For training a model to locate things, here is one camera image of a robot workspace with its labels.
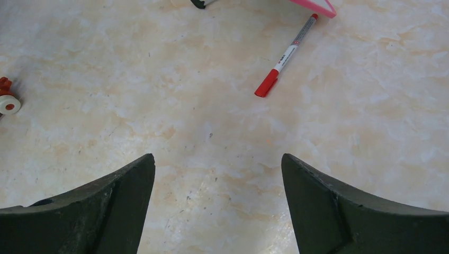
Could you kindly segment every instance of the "pen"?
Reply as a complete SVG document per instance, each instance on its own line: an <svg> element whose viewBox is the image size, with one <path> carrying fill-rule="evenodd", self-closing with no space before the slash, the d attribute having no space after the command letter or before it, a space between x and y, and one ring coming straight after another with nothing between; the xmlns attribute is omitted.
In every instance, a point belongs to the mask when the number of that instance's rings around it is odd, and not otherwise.
<svg viewBox="0 0 449 254"><path fill-rule="evenodd" d="M290 60L292 55L295 53L296 49L299 46L299 43L301 43L302 39L306 36L307 32L310 30L310 28L315 24L315 22L318 19L317 14L312 14L310 16L309 20L307 20L304 27L301 29L301 31L298 33L292 44L287 48L284 55L281 57L279 62L274 66L274 68L270 71L268 76L264 79L264 81L261 83L259 88L254 93L255 95L259 97L266 97L268 93L270 92L271 88L273 88L274 84L277 81L277 77L281 70L284 68L284 66L287 64L287 62Z"/></svg>

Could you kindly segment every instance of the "marble tabletop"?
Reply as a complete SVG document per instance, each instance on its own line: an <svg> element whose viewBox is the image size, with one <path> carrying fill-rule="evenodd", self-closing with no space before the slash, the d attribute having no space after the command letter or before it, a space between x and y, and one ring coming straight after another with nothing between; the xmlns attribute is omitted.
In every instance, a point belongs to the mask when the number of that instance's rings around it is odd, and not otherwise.
<svg viewBox="0 0 449 254"><path fill-rule="evenodd" d="M267 98L310 11L289 1L0 2L0 207L144 153L139 253L298 253L281 156L393 201L449 211L449 2L333 0Z"/></svg>

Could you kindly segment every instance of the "red and white toy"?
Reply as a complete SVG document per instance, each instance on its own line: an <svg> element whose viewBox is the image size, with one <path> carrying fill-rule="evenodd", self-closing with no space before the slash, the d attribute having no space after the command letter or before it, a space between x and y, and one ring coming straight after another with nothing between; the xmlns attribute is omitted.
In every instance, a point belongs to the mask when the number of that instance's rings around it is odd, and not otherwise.
<svg viewBox="0 0 449 254"><path fill-rule="evenodd" d="M10 91L12 84L8 78L0 78L0 114L12 115L20 109L20 101Z"/></svg>

